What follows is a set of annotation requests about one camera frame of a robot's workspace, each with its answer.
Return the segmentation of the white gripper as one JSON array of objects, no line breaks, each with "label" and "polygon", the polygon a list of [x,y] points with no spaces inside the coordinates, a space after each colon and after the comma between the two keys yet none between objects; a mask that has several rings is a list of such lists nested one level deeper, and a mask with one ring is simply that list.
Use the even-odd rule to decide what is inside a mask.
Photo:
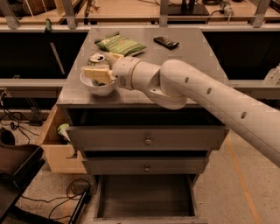
[{"label": "white gripper", "polygon": [[106,52],[106,60],[112,67],[113,73],[107,68],[86,67],[84,74],[87,78],[102,84],[110,84],[115,78],[118,78],[119,87],[132,90],[132,74],[136,65],[141,61],[135,57],[123,57],[119,53]]}]

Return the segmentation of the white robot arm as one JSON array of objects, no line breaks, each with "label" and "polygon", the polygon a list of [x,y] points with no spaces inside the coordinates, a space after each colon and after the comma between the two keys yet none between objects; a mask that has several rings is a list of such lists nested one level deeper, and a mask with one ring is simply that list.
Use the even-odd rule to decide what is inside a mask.
[{"label": "white robot arm", "polygon": [[116,53],[97,53],[81,74],[96,95],[116,87],[143,92],[167,109],[181,109],[191,99],[280,166],[280,111],[178,59],[162,65]]}]

